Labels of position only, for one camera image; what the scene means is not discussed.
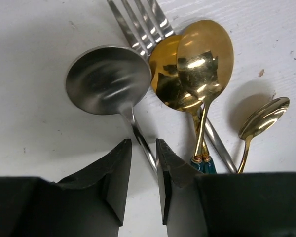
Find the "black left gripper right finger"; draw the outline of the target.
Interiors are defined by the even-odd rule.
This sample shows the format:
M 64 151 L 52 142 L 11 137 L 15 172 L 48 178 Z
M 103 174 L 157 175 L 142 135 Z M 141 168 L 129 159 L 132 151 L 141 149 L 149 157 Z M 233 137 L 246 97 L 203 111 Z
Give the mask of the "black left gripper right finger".
M 163 225 L 202 225 L 201 174 L 156 139 L 157 176 Z

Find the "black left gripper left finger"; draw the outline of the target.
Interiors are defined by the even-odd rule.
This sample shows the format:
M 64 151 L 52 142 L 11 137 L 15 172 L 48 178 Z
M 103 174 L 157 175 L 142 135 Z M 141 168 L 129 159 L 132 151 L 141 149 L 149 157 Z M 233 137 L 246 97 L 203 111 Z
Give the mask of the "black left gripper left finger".
M 128 192 L 132 142 L 122 140 L 102 158 L 61 179 L 57 184 L 68 190 L 86 190 L 98 185 L 99 199 L 123 225 Z

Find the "silver ridged spoon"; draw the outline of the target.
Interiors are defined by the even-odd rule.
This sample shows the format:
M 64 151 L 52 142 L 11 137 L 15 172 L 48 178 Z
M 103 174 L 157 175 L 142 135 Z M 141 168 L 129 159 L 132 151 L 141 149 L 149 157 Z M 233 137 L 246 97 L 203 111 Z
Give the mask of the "silver ridged spoon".
M 124 116 L 152 171 L 157 173 L 157 159 L 134 114 L 134 107 L 147 93 L 150 81 L 150 66 L 138 52 L 128 47 L 103 45 L 77 57 L 67 72 L 65 89 L 71 102 L 87 113 Z

